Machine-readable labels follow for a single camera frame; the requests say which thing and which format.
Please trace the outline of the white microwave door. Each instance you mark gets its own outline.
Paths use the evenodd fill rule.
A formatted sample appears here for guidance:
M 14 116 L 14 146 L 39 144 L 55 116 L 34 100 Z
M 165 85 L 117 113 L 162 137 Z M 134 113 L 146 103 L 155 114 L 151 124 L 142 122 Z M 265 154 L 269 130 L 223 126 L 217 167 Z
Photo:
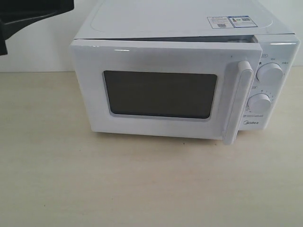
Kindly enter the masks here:
M 222 140 L 237 136 L 257 43 L 74 40 L 92 131 Z

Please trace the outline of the white blue label sticker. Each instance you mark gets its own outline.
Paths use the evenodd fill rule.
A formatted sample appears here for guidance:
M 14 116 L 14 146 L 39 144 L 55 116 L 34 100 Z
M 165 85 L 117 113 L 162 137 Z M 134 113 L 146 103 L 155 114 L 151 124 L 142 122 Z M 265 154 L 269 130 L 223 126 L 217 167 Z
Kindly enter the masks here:
M 249 16 L 207 17 L 212 29 L 258 27 Z

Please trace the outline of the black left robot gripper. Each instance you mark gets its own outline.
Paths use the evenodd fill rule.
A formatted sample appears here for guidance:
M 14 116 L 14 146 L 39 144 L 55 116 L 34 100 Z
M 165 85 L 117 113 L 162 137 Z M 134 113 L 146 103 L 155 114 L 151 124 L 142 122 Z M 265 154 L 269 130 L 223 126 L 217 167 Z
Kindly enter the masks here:
M 37 21 L 74 9 L 74 0 L 2 0 L 0 2 L 0 54 L 7 55 L 6 40 Z

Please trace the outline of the white lower timer knob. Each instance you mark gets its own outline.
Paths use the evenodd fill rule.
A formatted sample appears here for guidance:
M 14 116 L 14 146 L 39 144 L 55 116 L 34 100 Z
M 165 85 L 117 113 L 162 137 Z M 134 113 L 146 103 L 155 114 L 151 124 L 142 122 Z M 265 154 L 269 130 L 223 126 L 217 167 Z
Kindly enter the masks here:
M 266 94 L 256 94 L 248 99 L 248 107 L 255 113 L 263 113 L 270 109 L 271 101 Z

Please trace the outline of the white Midea microwave body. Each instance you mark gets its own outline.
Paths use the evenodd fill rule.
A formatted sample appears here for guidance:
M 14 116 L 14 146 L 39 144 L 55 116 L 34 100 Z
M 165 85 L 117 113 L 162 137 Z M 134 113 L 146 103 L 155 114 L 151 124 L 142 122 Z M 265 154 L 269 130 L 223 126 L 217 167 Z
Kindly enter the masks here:
M 224 16 L 249 16 L 258 27 L 212 29 L 207 17 Z M 248 99 L 266 94 L 271 107 L 255 113 L 247 99 L 238 131 L 267 127 L 300 44 L 294 31 L 256 0 L 101 0 L 77 39 L 259 44 L 262 54 Z M 284 76 L 275 84 L 261 84 L 257 71 L 271 62 L 281 67 Z

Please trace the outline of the white upper power knob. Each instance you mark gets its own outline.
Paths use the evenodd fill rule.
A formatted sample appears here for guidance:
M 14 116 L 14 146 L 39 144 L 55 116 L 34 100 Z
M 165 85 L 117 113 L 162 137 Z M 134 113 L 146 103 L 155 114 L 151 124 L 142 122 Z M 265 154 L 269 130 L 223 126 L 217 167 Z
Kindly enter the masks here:
M 268 63 L 261 66 L 256 74 L 257 80 L 264 85 L 272 85 L 279 82 L 284 76 L 281 67 L 276 63 Z

